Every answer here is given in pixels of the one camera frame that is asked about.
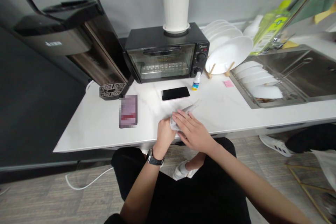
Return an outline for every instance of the wristwatch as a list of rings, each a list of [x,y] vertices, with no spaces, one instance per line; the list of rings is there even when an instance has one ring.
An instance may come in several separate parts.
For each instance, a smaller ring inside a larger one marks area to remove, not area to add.
[[[157,160],[155,157],[153,157],[153,149],[149,149],[148,154],[147,154],[147,162],[150,163],[151,165],[162,165],[163,161],[165,158],[162,160]]]

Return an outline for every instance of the oven window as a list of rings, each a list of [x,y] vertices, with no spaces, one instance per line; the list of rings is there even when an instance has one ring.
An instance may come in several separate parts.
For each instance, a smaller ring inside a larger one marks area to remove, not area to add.
[[[185,76],[190,74],[191,64],[193,62],[195,44],[181,45],[178,51],[162,52],[164,55],[155,55],[155,49],[152,55],[144,54],[144,51],[128,52],[133,64],[136,67],[141,79],[158,79],[175,76]]]

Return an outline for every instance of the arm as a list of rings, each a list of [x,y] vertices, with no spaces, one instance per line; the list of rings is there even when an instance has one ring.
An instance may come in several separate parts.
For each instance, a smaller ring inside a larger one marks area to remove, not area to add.
[[[176,131],[170,128],[170,118],[161,120],[157,129],[157,141],[153,146],[153,156],[164,158]],[[152,202],[160,166],[145,163],[135,180],[121,209],[120,216],[128,223],[145,223]]]
[[[246,167],[208,133],[189,112],[173,113],[173,119],[183,131],[181,140],[191,149],[204,152],[244,190],[253,205],[270,223],[311,223],[310,220],[267,181]]]

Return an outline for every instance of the pixelated phone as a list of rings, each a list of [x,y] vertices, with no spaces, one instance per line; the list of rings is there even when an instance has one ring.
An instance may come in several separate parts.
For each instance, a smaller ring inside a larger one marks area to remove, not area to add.
[[[130,128],[138,124],[138,96],[125,95],[119,98],[119,128]]]

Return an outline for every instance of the gray carpet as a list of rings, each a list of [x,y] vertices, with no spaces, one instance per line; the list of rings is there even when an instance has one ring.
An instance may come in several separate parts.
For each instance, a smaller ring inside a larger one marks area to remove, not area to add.
[[[267,148],[258,137],[232,140],[240,161],[265,178],[289,200],[297,205],[313,223],[324,223],[309,198],[285,167],[285,163],[319,166],[314,155],[305,153],[290,159]],[[176,165],[196,153],[187,147],[171,146],[161,171],[172,175]],[[83,187],[93,181],[109,166],[80,170],[69,176],[73,186]],[[298,171],[306,183],[330,187],[322,172]],[[0,223],[104,223],[113,213],[121,210],[120,197],[114,171],[104,174],[93,185],[82,191],[69,188],[64,175],[1,185],[10,190],[0,196]],[[253,223],[265,223],[248,203]]]

